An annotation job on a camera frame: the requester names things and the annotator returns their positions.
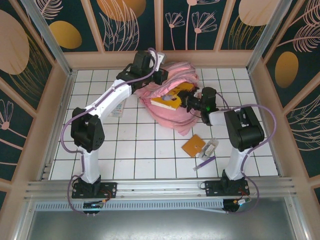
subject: black mounting bracket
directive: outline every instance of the black mounting bracket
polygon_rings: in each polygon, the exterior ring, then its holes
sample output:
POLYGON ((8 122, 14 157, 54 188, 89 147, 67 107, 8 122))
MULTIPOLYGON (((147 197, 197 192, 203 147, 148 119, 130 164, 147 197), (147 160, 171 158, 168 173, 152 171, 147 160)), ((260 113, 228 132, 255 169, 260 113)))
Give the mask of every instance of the black mounting bracket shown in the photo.
POLYGON ((93 183, 87 183, 81 178, 73 185, 73 199, 114 199, 117 194, 116 182, 101 182, 101 176, 93 183))
POLYGON ((204 182, 205 194, 207 197, 241 196, 243 193, 250 195, 248 182, 245 178, 230 180, 225 170, 222 172, 220 180, 204 182))

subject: dark green wall panel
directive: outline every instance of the dark green wall panel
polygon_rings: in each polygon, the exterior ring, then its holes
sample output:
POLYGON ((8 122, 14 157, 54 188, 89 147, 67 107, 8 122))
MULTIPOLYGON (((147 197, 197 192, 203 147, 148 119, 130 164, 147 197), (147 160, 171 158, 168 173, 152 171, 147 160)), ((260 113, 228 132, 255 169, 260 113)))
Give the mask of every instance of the dark green wall panel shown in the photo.
POLYGON ((283 107, 320 71, 320 2, 310 11, 313 2, 305 1, 266 63, 283 107))
POLYGON ((225 0, 197 1, 190 6, 186 0, 164 0, 163 50, 185 50, 186 42, 188 50, 213 50, 225 6, 225 0))
POLYGON ((286 116, 309 177, 320 175, 320 86, 286 116))
POLYGON ((1 90, 0 114, 0 178, 11 181, 33 118, 1 90))
MULTIPOLYGON (((8 73, 8 70, 4 69, 3 66, 0 65, 0 78, 2 78, 10 87, 21 95, 34 109, 37 109, 51 72, 52 65, 8 0, 1 2, 0 11, 4 11, 2 12, 2 16, 5 16, 5 13, 7 13, 13 17, 19 23, 19 27, 22 27, 24 31, 21 32, 23 36, 17 37, 14 29, 9 28, 10 32, 6 33, 7 38, 5 38, 5 43, 2 42, 1 44, 7 44, 12 49, 20 49, 21 46, 19 46, 19 44, 25 42, 21 40, 24 37, 27 39, 26 41, 28 42, 26 44, 29 46, 28 56, 26 56, 27 52, 21 52, 19 50, 12 50, 10 54, 6 54, 5 56, 4 54, 2 55, 8 62, 14 61, 15 63, 21 64, 21 62, 26 60, 27 65, 19 74, 16 74, 18 72, 10 71, 8 73)), ((12 22, 13 21, 9 20, 7 23, 1 22, 0 24, 10 25, 12 22)))

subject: pink towel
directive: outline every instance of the pink towel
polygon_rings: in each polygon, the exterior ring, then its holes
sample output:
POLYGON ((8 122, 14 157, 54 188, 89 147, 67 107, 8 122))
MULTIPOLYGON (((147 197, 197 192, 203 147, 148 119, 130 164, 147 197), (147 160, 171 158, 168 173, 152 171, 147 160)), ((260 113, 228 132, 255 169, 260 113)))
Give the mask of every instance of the pink towel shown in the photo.
POLYGON ((199 77, 196 69, 189 62, 179 62, 163 67, 168 71, 168 79, 157 85, 151 82, 149 85, 138 89, 135 93, 140 98, 140 102, 145 105, 149 114, 161 125, 167 128, 175 129, 182 136, 186 135, 190 129, 197 123, 199 112, 187 112, 183 107, 178 107, 176 111, 166 109, 151 104, 152 98, 161 97, 167 94, 181 83, 188 82, 198 85, 199 77))

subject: small white object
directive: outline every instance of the small white object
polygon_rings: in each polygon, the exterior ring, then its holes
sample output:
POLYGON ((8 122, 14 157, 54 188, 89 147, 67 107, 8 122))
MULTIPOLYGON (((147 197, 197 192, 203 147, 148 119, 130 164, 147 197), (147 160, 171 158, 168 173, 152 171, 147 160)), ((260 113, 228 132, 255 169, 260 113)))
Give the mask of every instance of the small white object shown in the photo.
POLYGON ((218 144, 219 141, 216 138, 210 139, 199 152, 198 157, 203 161, 208 160, 213 155, 218 144))
POLYGON ((223 111, 214 111, 209 114, 211 125, 226 125, 225 113, 223 111))
POLYGON ((238 205, 245 204, 245 203, 246 203, 246 200, 245 200, 245 199, 240 199, 240 200, 238 200, 238 205))

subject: white leaf pattern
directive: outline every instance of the white leaf pattern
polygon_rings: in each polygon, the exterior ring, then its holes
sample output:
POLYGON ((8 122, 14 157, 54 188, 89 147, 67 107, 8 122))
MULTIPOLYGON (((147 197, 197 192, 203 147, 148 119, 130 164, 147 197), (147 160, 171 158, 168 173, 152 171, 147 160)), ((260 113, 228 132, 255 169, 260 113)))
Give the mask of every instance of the white leaf pattern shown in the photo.
POLYGON ((63 8, 62 0, 35 0, 44 19, 53 20, 63 8))

